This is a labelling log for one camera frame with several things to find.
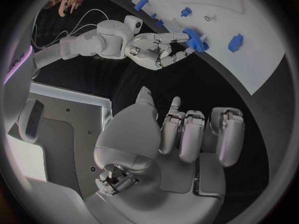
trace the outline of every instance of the person's hand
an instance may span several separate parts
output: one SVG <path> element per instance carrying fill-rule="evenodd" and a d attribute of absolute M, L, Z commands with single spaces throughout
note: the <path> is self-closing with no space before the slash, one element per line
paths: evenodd
<path fill-rule="evenodd" d="M 60 7 L 59 7 L 59 10 L 58 10 L 58 13 L 59 13 L 60 16 L 65 16 L 63 11 L 69 7 L 69 6 L 67 6 L 68 2 L 69 2 L 69 0 L 62 0 L 61 1 Z"/>
<path fill-rule="evenodd" d="M 82 4 L 84 0 L 69 0 L 68 1 L 68 5 L 66 6 L 66 8 L 68 8 L 69 6 L 72 6 L 71 8 L 71 13 L 73 13 L 74 9 L 77 9 L 78 6 L 80 6 Z"/>

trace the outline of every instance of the black backdrop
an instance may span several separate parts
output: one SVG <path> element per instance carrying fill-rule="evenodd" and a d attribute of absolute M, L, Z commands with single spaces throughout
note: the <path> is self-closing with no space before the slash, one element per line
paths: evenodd
<path fill-rule="evenodd" d="M 81 17 L 93 8 L 101 9 L 109 19 L 119 21 L 130 15 L 109 0 L 85 0 L 67 17 L 58 15 L 58 5 L 49 10 L 43 9 L 36 21 L 37 45 L 52 42 L 63 30 L 72 31 Z M 97 24 L 104 19 L 100 12 L 92 11 L 84 17 L 78 28 L 89 23 Z M 94 28 L 84 27 L 74 35 Z M 152 31 L 144 24 L 141 33 L 144 32 Z M 179 44 L 173 46 L 174 51 L 182 49 Z M 228 82 L 196 55 L 190 55 L 159 71 L 143 68 L 129 58 L 108 60 L 99 56 L 78 56 L 42 68 L 34 81 L 109 98 L 114 115 L 132 105 L 140 88 L 146 86 L 152 92 L 160 125 L 175 96 L 181 97 L 183 112 L 199 110 L 206 117 L 213 107 L 238 108 L 243 112 L 246 123 L 245 142 L 238 163 L 225 169 L 226 199 L 215 223 L 226 223 L 238 215 L 268 184 L 266 148 L 252 114 Z"/>

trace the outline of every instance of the white cable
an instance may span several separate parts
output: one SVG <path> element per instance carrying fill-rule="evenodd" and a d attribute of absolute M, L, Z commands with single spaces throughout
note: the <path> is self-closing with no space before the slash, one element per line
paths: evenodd
<path fill-rule="evenodd" d="M 84 25 L 84 26 L 80 27 L 80 28 L 77 29 L 76 31 L 74 31 L 74 30 L 76 29 L 76 27 L 79 25 L 79 23 L 81 22 L 81 20 L 86 16 L 86 14 L 88 14 L 90 11 L 93 11 L 93 10 L 100 11 L 102 14 L 105 15 L 106 19 L 109 20 L 109 18 L 107 17 L 107 15 L 106 15 L 102 10 L 99 10 L 99 9 L 96 9 L 96 8 L 91 9 L 91 10 L 89 10 L 87 13 L 84 14 L 84 16 L 80 19 L 80 21 L 77 23 L 77 25 L 76 25 L 75 28 L 71 31 L 70 34 L 68 34 L 68 32 L 65 30 L 65 31 L 63 31 L 63 32 L 66 32 L 67 36 L 64 36 L 64 37 L 61 37 L 61 38 L 57 39 L 57 37 L 60 36 L 61 33 L 63 33 L 63 32 L 61 32 L 61 33 L 59 33 L 59 35 L 54 39 L 54 41 L 52 41 L 51 43 L 49 43 L 48 45 L 43 46 L 43 47 L 38 47 L 38 46 L 36 45 L 37 25 L 35 24 L 35 22 L 36 22 L 36 19 L 37 19 L 38 14 L 39 14 L 39 12 L 38 12 L 38 14 L 37 14 L 36 17 L 35 17 L 34 25 L 33 25 L 33 30 L 34 30 L 34 26 L 36 27 L 36 30 L 35 30 L 35 40 L 33 41 L 33 39 L 31 38 L 32 43 L 35 45 L 35 47 L 36 47 L 37 49 L 43 49 L 43 48 L 45 48 L 45 47 L 51 45 L 52 43 L 54 43 L 54 42 L 56 42 L 56 41 L 59 41 L 59 40 L 65 38 L 65 37 L 68 37 L 68 36 L 74 34 L 75 32 L 77 32 L 78 30 L 80 30 L 81 28 L 83 28 L 83 27 L 85 27 L 85 26 L 89 26 L 89 25 L 97 26 L 97 25 L 95 25 L 95 24 L 87 24 L 87 25 Z"/>

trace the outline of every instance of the cable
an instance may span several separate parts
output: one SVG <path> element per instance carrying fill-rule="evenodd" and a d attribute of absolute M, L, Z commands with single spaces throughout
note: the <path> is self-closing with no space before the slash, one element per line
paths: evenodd
<path fill-rule="evenodd" d="M 107 17 L 107 15 L 106 15 L 102 10 L 99 10 L 99 9 L 96 9 L 96 8 L 91 9 L 91 10 L 89 10 L 87 13 L 84 14 L 84 16 L 79 20 L 79 22 L 77 23 L 77 25 L 76 25 L 75 28 L 71 31 L 70 34 L 68 34 L 68 32 L 65 30 L 65 31 L 63 31 L 63 32 L 66 32 L 67 36 L 64 36 L 64 37 L 61 37 L 61 38 L 57 39 L 57 38 L 63 33 L 63 32 L 61 32 L 61 33 L 59 33 L 58 36 L 54 39 L 54 41 L 52 41 L 51 43 L 49 43 L 48 45 L 43 46 L 43 47 L 39 47 L 39 46 L 36 45 L 37 25 L 35 24 L 35 22 L 36 22 L 36 19 L 37 19 L 38 14 L 39 14 L 39 12 L 38 12 L 38 14 L 37 14 L 36 17 L 35 17 L 34 25 L 33 25 L 33 29 L 32 29 L 32 32 L 33 32 L 33 31 L 34 31 L 34 26 L 35 26 L 35 39 L 34 39 L 34 41 L 33 41 L 33 39 L 31 38 L 32 43 L 35 45 L 35 47 L 36 47 L 37 49 L 43 49 L 43 48 L 45 48 L 45 47 L 51 45 L 52 43 L 54 43 L 54 42 L 56 42 L 56 41 L 59 41 L 59 40 L 65 38 L 65 37 L 68 37 L 68 36 L 70 36 L 70 35 L 76 33 L 78 30 L 80 30 L 81 28 L 83 28 L 83 27 L 85 27 L 85 26 L 89 26 L 89 25 L 97 26 L 97 25 L 95 25 L 95 24 L 87 24 L 87 25 L 84 25 L 84 26 L 80 27 L 80 28 L 77 29 L 76 31 L 74 31 L 74 30 L 77 28 L 77 26 L 79 25 L 79 23 L 82 21 L 82 19 L 83 19 L 89 12 L 94 11 L 94 10 L 96 10 L 96 11 L 100 11 L 102 14 L 105 15 L 106 19 L 109 20 L 109 18 Z"/>

